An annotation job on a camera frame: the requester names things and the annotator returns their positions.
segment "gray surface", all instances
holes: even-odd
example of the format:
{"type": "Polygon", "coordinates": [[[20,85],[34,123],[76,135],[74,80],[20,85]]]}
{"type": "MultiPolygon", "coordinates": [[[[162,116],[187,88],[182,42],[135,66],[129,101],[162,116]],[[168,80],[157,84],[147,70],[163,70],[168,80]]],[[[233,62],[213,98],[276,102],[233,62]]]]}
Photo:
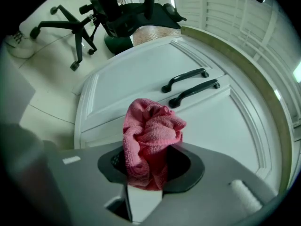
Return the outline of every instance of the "gray surface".
{"type": "MultiPolygon", "coordinates": [[[[47,166],[43,142],[16,124],[0,125],[0,137],[1,162],[28,202],[47,217],[47,221],[71,225],[69,209],[47,166]]],[[[22,197],[19,201],[25,205],[22,197]]]]}
{"type": "MultiPolygon", "coordinates": [[[[132,225],[105,208],[112,199],[121,197],[123,185],[110,183],[97,168],[101,155],[121,145],[122,142],[116,142],[65,151],[60,155],[53,151],[50,156],[51,170],[66,198],[74,225],[132,225]],[[61,159],[75,155],[81,160],[63,164],[61,159]]],[[[236,160],[190,144],[183,143],[181,147],[202,159],[205,165],[202,179],[187,192],[164,195],[162,202],[141,225],[237,223],[248,214],[229,185],[235,179],[241,179],[263,205],[275,197],[262,180],[236,160]]]]}
{"type": "Polygon", "coordinates": [[[0,122],[19,123],[35,90],[4,49],[0,53],[0,122]]]}

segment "white wall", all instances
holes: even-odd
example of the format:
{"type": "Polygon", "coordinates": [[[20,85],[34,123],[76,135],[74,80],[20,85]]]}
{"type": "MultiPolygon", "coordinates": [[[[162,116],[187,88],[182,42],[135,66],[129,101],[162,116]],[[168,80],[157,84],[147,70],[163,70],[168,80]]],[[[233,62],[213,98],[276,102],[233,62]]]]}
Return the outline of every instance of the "white wall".
{"type": "Polygon", "coordinates": [[[293,71],[301,61],[301,40],[275,0],[175,0],[181,25],[194,26],[235,44],[271,76],[301,124],[301,86],[293,71]]]}
{"type": "Polygon", "coordinates": [[[0,46],[0,123],[18,124],[35,90],[0,46]]]}

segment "cabinet door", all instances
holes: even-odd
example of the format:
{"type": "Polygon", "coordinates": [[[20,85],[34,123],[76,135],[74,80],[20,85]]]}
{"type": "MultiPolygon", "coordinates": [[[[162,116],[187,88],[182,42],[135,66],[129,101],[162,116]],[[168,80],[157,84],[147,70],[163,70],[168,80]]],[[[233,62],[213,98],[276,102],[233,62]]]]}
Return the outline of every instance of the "cabinet door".
{"type": "MultiPolygon", "coordinates": [[[[272,120],[269,120],[270,125],[262,123],[260,109],[254,107],[228,75],[217,80],[220,88],[209,88],[189,96],[182,100],[180,107],[173,109],[187,122],[183,130],[184,142],[231,156],[276,191],[281,177],[281,152],[272,120]]],[[[159,102],[168,106],[169,100],[178,95],[159,102]]],[[[81,145],[100,146],[122,140],[124,118],[82,133],[81,145]]]]}
{"type": "Polygon", "coordinates": [[[108,123],[124,116],[129,105],[137,98],[161,101],[176,95],[206,80],[223,76],[224,72],[205,55],[189,54],[179,48],[176,40],[163,45],[138,49],[117,62],[95,73],[87,82],[83,92],[83,110],[80,112],[80,131],[108,123]],[[208,78],[200,74],[183,80],[164,94],[161,87],[170,79],[191,70],[205,68],[208,78]]]}

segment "microfiber cloth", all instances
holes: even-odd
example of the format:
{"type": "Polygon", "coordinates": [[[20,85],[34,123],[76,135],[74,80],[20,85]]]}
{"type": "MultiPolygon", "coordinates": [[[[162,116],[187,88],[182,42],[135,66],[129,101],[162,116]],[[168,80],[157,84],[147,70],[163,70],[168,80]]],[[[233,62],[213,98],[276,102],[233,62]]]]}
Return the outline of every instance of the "microfiber cloth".
{"type": "Polygon", "coordinates": [[[174,111],[158,102],[137,99],[130,105],[123,125],[129,185],[162,190],[168,174],[167,147],[183,141],[185,126],[174,111]]]}

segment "black handle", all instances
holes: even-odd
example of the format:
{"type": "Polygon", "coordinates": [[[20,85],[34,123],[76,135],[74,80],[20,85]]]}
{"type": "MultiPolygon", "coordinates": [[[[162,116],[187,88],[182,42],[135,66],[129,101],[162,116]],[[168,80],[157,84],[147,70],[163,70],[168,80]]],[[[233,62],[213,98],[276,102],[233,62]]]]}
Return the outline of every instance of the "black handle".
{"type": "Polygon", "coordinates": [[[165,85],[165,86],[162,87],[161,91],[162,91],[163,93],[170,92],[170,91],[171,91],[171,86],[172,86],[172,84],[174,84],[174,83],[176,83],[176,82],[179,82],[179,81],[182,81],[182,80],[184,80],[184,79],[190,78],[190,77],[192,77],[192,76],[198,75],[199,73],[202,74],[202,76],[205,77],[205,78],[209,76],[209,74],[208,74],[208,73],[206,72],[206,70],[203,69],[203,68],[202,68],[202,69],[197,69],[197,70],[191,70],[191,71],[189,71],[189,72],[187,72],[187,73],[183,73],[183,74],[180,74],[180,75],[178,75],[178,76],[173,77],[173,78],[168,82],[167,85],[165,85]]]}
{"type": "Polygon", "coordinates": [[[218,80],[214,79],[214,80],[210,80],[210,81],[207,81],[207,82],[204,82],[204,83],[201,83],[195,87],[192,87],[184,92],[182,92],[177,98],[174,98],[174,99],[171,99],[169,101],[169,107],[170,108],[177,108],[181,105],[181,101],[188,97],[188,96],[192,96],[194,94],[197,94],[207,88],[210,88],[210,87],[214,87],[216,89],[218,89],[220,87],[220,84],[218,82],[218,80]]]}

